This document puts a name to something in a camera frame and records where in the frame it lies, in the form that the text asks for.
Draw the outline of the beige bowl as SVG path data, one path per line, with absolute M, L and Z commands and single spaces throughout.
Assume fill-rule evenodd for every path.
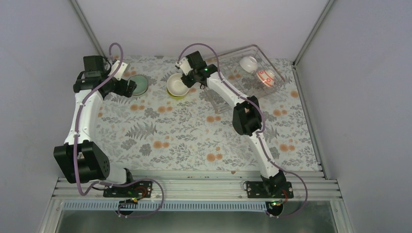
M 176 73 L 167 79 L 167 90 L 176 96 L 185 95 L 189 92 L 189 88 L 183 84 L 181 77 L 182 74 Z

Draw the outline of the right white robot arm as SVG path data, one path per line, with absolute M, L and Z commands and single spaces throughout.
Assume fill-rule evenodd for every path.
M 208 65 L 200 52 L 180 55 L 175 65 L 183 72 L 182 82 L 187 87 L 195 83 L 208 87 L 223 98 L 233 109 L 232 125 L 234 130 L 245 136 L 260 167 L 264 194 L 276 197 L 285 185 L 284 171 L 273 161 L 264 139 L 264 114 L 255 96 L 247 96 L 232 85 L 220 72 L 219 64 Z

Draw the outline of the yellow bowl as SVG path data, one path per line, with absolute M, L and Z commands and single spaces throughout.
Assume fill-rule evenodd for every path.
M 185 97 L 187 96 L 187 94 L 181 95 L 181 96 L 176 96 L 176 95 L 174 95 L 174 94 L 172 94 L 172 93 L 170 93 L 170 92 L 168 92 L 168 95 L 169 95 L 172 99 L 174 99 L 174 100 L 181 100 L 181 99 L 183 99 L 183 98 L 185 98 Z

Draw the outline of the pale green pink-base bowl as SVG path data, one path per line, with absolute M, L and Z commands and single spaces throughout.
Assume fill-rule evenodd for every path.
M 137 85 L 132 92 L 133 96 L 141 96 L 148 90 L 149 82 L 148 79 L 143 75 L 134 75 L 129 79 L 129 81 L 134 81 Z

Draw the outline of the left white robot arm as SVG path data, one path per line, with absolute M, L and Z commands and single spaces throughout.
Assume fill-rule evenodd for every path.
M 83 57 L 84 70 L 78 75 L 73 91 L 75 112 L 64 144 L 53 150 L 53 156 L 69 183 L 101 181 L 114 184 L 124 197 L 135 191 L 130 170 L 112 166 L 109 158 L 95 142 L 96 120 L 104 98 L 114 93 L 131 97 L 136 88 L 134 81 L 122 78 L 128 64 L 106 57 Z

